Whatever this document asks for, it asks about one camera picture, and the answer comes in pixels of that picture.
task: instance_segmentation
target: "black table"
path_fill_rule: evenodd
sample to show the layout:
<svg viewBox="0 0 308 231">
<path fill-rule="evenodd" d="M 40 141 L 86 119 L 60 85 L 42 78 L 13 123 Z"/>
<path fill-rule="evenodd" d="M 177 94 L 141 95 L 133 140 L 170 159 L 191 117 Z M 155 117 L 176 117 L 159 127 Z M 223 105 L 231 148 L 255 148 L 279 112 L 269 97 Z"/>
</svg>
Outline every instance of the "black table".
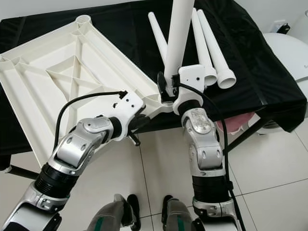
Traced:
<svg viewBox="0 0 308 231">
<path fill-rule="evenodd" d="M 81 14 L 156 82 L 164 66 L 147 13 L 153 11 L 167 38 L 171 0 L 147 0 L 111 6 L 45 13 L 5 19 L 0 23 L 0 53 L 64 26 Z M 270 120 L 292 131 L 304 119 L 307 100 L 249 14 L 233 0 L 196 0 L 203 9 L 237 83 L 222 90 L 210 86 L 205 93 L 221 109 L 225 118 L 255 111 L 261 119 L 229 146 L 241 143 Z M 183 65 L 198 63 L 193 31 L 190 28 Z M 1 154 L 31 150 L 1 89 Z M 210 104 L 204 107 L 212 120 L 217 114 Z M 180 127 L 180 117 L 161 113 L 138 132 Z"/>
</svg>

